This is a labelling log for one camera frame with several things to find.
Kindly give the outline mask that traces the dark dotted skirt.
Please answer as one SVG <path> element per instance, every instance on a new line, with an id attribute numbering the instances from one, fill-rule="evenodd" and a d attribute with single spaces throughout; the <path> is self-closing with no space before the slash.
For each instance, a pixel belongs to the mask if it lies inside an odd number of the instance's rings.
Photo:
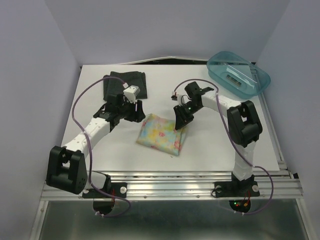
<path id="1" fill-rule="evenodd" d="M 130 72 L 110 72 L 110 77 L 120 78 L 129 86 L 137 86 L 140 89 L 137 99 L 144 100 L 148 98 L 146 74 L 139 71 Z M 117 95 L 123 93 L 123 84 L 116 79 L 105 79 L 103 81 L 103 100 L 107 101 L 109 95 Z"/>

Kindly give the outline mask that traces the pastel floral skirt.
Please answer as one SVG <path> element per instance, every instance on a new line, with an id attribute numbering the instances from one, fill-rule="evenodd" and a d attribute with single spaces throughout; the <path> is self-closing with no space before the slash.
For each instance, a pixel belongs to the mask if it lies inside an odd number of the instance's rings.
<path id="1" fill-rule="evenodd" d="M 142 126 L 136 143 L 173 156 L 179 156 L 187 136 L 187 128 L 175 129 L 174 120 L 148 114 L 142 121 Z"/>

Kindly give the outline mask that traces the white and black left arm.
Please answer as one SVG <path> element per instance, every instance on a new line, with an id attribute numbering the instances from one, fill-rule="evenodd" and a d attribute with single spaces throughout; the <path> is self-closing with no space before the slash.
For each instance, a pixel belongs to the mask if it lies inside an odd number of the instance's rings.
<path id="1" fill-rule="evenodd" d="M 54 146 L 49 153 L 46 184 L 72 194 L 92 189 L 93 148 L 120 123 L 121 120 L 140 123 L 146 117 L 143 102 L 131 102 L 124 94 L 111 96 L 82 127 L 71 117 L 81 132 L 63 146 Z"/>

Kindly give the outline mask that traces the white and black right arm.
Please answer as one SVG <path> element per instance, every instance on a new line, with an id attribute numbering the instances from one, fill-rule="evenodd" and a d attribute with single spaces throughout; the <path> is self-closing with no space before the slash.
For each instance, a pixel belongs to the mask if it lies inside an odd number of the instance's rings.
<path id="1" fill-rule="evenodd" d="M 240 102 L 220 95 L 219 88 L 211 86 L 201 88 L 199 79 L 185 80 L 187 101 L 181 94 L 173 90 L 171 99 L 177 101 L 173 108 L 175 114 L 175 130 L 182 129 L 191 123 L 194 114 L 202 108 L 219 113 L 226 134 L 235 150 L 234 167 L 231 180 L 215 182 L 217 197 L 231 194 L 233 196 L 251 192 L 255 185 L 253 155 L 263 127 L 254 103 L 250 100 Z"/>

